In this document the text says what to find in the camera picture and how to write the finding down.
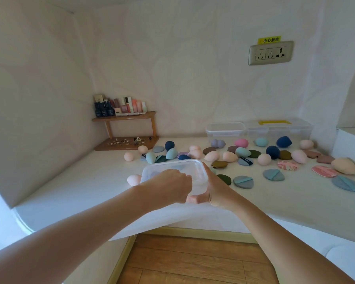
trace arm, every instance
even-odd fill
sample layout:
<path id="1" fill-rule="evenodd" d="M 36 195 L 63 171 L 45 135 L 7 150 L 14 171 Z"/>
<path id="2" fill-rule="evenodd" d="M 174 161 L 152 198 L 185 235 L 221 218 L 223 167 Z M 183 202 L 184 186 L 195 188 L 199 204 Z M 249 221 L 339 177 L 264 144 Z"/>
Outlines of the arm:
<path id="1" fill-rule="evenodd" d="M 208 190 L 204 194 L 188 197 L 187 201 L 210 202 L 213 206 L 235 213 L 287 283 L 355 283 L 332 262 L 289 233 L 204 166 L 209 176 Z"/>
<path id="2" fill-rule="evenodd" d="M 0 250 L 0 284 L 62 283 L 81 262 L 142 215 L 184 203 L 192 177 L 166 170 L 120 195 Z"/>

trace yellow handle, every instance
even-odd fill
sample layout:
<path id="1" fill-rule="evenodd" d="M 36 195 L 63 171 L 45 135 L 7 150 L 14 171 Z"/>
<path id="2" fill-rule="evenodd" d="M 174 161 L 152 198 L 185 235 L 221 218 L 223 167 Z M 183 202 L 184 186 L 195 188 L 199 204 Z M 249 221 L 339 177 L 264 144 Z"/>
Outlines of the yellow handle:
<path id="1" fill-rule="evenodd" d="M 287 120 L 260 120 L 259 124 L 263 125 L 266 123 L 287 123 L 287 124 L 292 124 L 290 121 Z"/>

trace wooden floor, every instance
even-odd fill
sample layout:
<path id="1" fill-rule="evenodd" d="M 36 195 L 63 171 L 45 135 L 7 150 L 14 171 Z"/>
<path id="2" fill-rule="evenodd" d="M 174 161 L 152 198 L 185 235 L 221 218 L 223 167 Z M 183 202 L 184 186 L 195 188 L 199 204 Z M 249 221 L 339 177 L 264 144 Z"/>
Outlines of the wooden floor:
<path id="1" fill-rule="evenodd" d="M 138 234 L 118 284 L 278 284 L 257 244 Z"/>

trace shelf leg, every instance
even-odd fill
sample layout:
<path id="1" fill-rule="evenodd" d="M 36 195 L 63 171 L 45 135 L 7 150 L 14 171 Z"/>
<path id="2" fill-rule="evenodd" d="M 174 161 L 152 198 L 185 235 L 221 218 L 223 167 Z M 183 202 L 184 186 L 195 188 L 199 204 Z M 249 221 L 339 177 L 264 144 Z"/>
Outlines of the shelf leg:
<path id="1" fill-rule="evenodd" d="M 113 138 L 113 133 L 112 133 L 112 129 L 110 127 L 110 122 L 106 121 L 105 125 L 107 126 L 107 131 L 108 131 L 109 138 Z"/>
<path id="2" fill-rule="evenodd" d="M 156 137 L 155 116 L 151 117 L 152 134 Z"/>

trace power socket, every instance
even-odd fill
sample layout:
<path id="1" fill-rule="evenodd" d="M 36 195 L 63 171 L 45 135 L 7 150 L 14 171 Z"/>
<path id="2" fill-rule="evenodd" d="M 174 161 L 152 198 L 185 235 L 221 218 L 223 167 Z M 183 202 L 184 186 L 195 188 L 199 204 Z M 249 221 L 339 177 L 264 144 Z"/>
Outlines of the power socket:
<path id="1" fill-rule="evenodd" d="M 292 59 L 293 45 L 293 41 L 285 41 L 251 46 L 249 52 L 249 65 L 267 65 L 288 62 Z"/>

